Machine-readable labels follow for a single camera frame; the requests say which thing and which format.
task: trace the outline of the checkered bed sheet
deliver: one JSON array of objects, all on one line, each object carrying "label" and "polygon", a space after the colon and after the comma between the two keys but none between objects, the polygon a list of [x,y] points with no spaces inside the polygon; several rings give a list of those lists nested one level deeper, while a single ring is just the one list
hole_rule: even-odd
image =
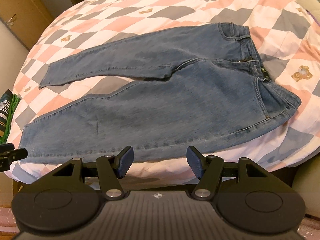
[{"label": "checkered bed sheet", "polygon": [[[131,79],[98,76],[64,86],[38,85],[48,65],[110,41],[177,26],[233,22],[249,26],[270,76],[298,95],[292,119],[272,132],[215,155],[236,162],[247,156],[269,171],[297,165],[320,146],[320,27],[295,0],[86,0],[57,17],[31,49],[13,92],[22,100],[8,142],[18,147],[25,124],[67,103],[108,94]],[[6,174],[31,183],[57,165],[14,162]],[[167,185],[194,179],[185,158],[135,163],[128,181]]]}]

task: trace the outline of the black circular disc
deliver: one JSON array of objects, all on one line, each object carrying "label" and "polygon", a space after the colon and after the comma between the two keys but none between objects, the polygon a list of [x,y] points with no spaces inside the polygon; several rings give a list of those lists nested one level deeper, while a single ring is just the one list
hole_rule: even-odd
[{"label": "black circular disc", "polygon": [[235,227],[257,234],[279,234],[294,229],[301,222],[305,205],[295,192],[270,191],[222,192],[217,208]]},{"label": "black circular disc", "polygon": [[40,192],[30,186],[26,187],[28,191],[21,191],[14,197],[12,212],[20,225],[32,231],[71,231],[87,223],[98,212],[98,194],[83,183],[75,183],[71,189],[61,186]]}]

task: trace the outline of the green fabric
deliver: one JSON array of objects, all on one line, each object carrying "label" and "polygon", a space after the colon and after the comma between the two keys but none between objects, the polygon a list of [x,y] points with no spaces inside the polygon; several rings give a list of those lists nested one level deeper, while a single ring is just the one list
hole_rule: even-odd
[{"label": "green fabric", "polygon": [[13,94],[12,101],[10,103],[9,116],[7,118],[5,132],[4,132],[4,135],[2,137],[0,137],[0,145],[7,143],[7,139],[10,134],[10,131],[11,131],[12,117],[13,117],[14,112],[17,109],[19,102],[20,102],[20,98],[18,98],[18,96],[16,94]]}]

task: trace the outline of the green striped cloth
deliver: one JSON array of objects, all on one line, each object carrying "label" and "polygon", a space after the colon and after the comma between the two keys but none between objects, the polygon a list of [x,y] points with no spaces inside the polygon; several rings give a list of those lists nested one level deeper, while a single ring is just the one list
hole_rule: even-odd
[{"label": "green striped cloth", "polygon": [[16,94],[7,90],[0,98],[0,145],[7,142],[14,111],[20,102]]}]

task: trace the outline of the denim fabric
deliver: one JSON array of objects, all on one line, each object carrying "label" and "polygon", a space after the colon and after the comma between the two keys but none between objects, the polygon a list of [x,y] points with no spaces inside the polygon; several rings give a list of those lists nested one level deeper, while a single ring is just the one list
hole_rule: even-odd
[{"label": "denim fabric", "polygon": [[59,164],[116,155],[133,146],[135,162],[202,153],[270,132],[300,99],[268,78],[248,27],[177,27],[101,45],[50,65],[41,83],[97,75],[145,78],[109,95],[87,95],[25,126],[27,162]]}]

